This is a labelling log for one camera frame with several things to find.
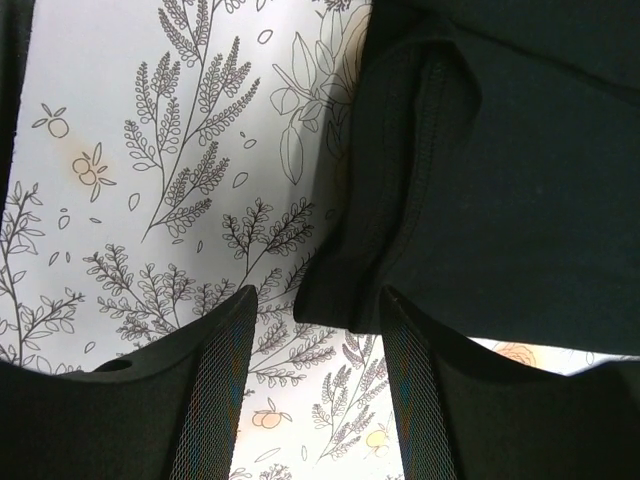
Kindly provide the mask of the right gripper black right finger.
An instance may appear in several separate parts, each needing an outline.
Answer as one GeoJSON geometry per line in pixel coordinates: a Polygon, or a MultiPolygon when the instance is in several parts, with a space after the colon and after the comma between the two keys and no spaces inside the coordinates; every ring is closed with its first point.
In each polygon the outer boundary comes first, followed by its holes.
{"type": "Polygon", "coordinates": [[[562,376],[477,344],[392,288],[379,313],[406,478],[638,477],[637,362],[562,376]]]}

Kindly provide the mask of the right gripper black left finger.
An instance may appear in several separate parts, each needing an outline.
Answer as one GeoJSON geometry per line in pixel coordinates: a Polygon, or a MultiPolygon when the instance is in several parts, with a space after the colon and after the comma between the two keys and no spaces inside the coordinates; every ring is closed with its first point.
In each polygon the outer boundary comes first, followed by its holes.
{"type": "Polygon", "coordinates": [[[1,366],[5,479],[225,479],[257,314],[247,286],[91,372],[1,366]]]}

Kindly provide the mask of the black t-shirt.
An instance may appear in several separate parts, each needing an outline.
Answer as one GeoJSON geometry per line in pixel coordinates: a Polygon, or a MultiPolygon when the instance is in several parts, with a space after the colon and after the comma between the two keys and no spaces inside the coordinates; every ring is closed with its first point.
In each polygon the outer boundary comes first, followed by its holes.
{"type": "Polygon", "coordinates": [[[97,363],[244,286],[370,331],[639,352],[635,1],[5,1],[1,355],[97,363]]]}

